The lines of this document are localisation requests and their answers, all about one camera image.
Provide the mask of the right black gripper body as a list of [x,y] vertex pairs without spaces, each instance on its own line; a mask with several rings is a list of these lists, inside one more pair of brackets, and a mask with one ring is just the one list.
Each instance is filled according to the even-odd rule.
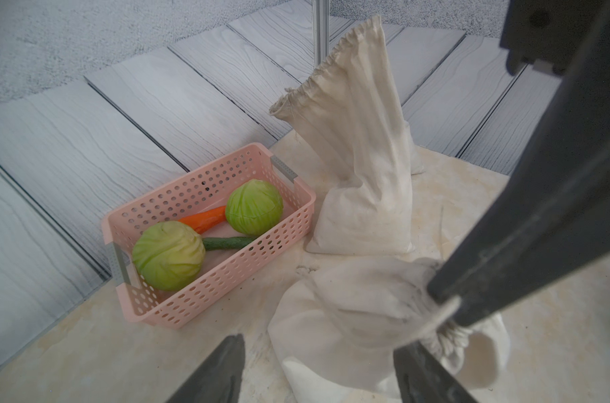
[[524,65],[545,74],[565,74],[605,6],[601,0],[511,0],[500,47],[508,50],[507,72]]

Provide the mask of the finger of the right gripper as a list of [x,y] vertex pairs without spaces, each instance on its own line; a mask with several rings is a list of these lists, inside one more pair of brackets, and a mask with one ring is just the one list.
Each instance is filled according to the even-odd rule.
[[469,326],[610,252],[610,1],[506,188],[428,284]]

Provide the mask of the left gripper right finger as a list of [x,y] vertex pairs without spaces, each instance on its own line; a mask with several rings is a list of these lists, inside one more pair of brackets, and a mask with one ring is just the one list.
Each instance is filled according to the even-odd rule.
[[420,342],[393,352],[395,374],[404,403],[476,403]]

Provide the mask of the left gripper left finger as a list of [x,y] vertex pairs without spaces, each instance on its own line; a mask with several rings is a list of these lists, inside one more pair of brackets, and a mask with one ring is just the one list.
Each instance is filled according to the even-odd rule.
[[237,403],[245,366],[242,334],[229,335],[167,400],[172,402]]

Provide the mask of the beige cloth bag front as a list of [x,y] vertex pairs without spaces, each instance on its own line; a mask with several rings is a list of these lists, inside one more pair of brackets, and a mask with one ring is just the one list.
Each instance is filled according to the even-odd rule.
[[340,402],[352,391],[400,401],[394,351],[420,342],[468,390],[492,386],[511,340],[500,314],[462,327],[427,294],[441,262],[367,256],[300,266],[268,327],[299,402]]

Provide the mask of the beige cloth bag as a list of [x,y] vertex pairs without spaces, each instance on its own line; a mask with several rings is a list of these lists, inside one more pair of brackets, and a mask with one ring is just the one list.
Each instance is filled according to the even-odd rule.
[[462,327],[427,294],[441,262],[367,256],[300,266],[268,327],[299,402],[340,402],[352,391],[400,401],[394,351],[420,342],[468,390],[492,386],[511,340],[500,314]]
[[381,18],[355,26],[270,114],[293,127],[339,183],[323,200],[310,253],[412,251],[412,136],[390,70]]

